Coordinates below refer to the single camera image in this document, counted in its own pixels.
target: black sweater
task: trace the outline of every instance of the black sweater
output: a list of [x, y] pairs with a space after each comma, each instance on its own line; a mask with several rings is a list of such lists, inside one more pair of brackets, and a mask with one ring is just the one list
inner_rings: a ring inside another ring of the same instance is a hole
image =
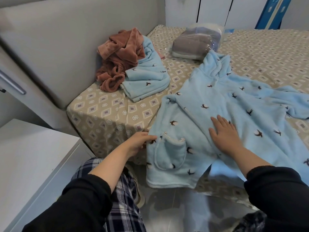
[[[257, 167], [248, 173], [244, 186], [250, 202], [267, 215], [264, 231], [309, 231], [309, 187], [296, 171]], [[109, 185], [89, 174], [71, 181], [57, 202], [23, 232], [104, 231], [111, 208]]]

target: crumpled brown garment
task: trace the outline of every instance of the crumpled brown garment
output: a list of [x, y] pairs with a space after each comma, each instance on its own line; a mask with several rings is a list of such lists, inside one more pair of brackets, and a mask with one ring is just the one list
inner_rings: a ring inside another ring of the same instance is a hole
[[130, 31], [121, 30], [111, 35], [103, 45], [98, 47], [102, 57], [102, 66], [95, 77], [102, 82], [100, 89], [115, 92], [125, 80], [125, 71], [137, 66], [139, 59], [145, 58], [143, 35], [133, 28]]

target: bed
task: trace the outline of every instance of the bed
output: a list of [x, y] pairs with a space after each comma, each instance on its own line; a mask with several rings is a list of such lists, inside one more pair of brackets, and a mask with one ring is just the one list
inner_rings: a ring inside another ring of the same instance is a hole
[[[171, 55], [173, 40], [185, 28], [158, 25], [148, 34], [154, 46], [165, 55], [162, 60], [171, 82], [167, 89], [137, 103], [126, 98], [122, 90], [103, 92], [93, 83], [67, 107], [67, 113], [96, 156], [105, 157], [137, 131], [150, 129], [161, 98], [176, 93], [200, 62]], [[309, 92], [309, 31], [250, 30], [235, 31], [222, 43], [219, 52], [231, 55], [235, 73], [265, 82], [273, 88], [291, 85], [302, 93]], [[309, 147], [309, 126], [306, 121], [287, 115], [289, 123]], [[132, 161], [146, 164], [146, 153], [140, 152]], [[210, 180], [207, 172], [196, 190], [252, 207], [244, 189], [224, 181]]]

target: hand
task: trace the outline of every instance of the hand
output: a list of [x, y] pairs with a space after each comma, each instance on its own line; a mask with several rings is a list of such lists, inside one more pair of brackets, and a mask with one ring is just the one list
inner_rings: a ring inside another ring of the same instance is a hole
[[132, 137], [126, 140], [119, 147], [124, 148], [127, 153], [127, 157], [135, 156], [138, 151], [142, 149], [142, 146], [147, 141], [156, 140], [157, 136], [148, 135], [148, 132], [136, 132]]
[[237, 130], [233, 124], [221, 117], [217, 116], [218, 120], [211, 117], [217, 132], [213, 128], [209, 128], [211, 139], [216, 147], [223, 153], [232, 156], [238, 150], [243, 148], [243, 144], [238, 136]]

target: gray floor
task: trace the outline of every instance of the gray floor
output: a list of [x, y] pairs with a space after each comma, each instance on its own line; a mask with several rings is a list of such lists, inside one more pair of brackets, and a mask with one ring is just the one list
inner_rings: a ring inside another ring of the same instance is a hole
[[223, 231], [237, 219], [253, 212], [242, 204], [188, 188], [150, 188], [145, 181], [146, 166], [135, 165], [134, 169], [146, 198], [141, 215], [148, 232]]

